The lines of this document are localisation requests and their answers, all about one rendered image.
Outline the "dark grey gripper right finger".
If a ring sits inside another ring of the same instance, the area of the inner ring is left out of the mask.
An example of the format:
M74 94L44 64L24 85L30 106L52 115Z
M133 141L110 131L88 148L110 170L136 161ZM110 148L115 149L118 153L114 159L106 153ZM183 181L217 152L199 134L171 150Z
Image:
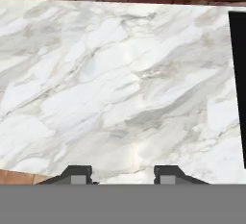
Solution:
M155 165L155 185L205 185L206 182L186 175L177 165Z

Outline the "black hob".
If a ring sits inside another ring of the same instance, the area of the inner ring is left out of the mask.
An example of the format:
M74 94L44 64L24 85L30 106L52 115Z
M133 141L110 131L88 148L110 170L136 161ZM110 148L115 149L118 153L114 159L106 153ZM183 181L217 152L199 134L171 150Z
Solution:
M229 12L229 22L242 140L243 165L246 169L246 12Z

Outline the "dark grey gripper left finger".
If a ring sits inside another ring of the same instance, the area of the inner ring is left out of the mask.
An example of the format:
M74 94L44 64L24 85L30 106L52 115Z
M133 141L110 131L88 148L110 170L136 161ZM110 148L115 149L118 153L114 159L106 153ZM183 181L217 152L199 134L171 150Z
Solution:
M91 165L69 165L61 175L40 182L41 185L92 185Z

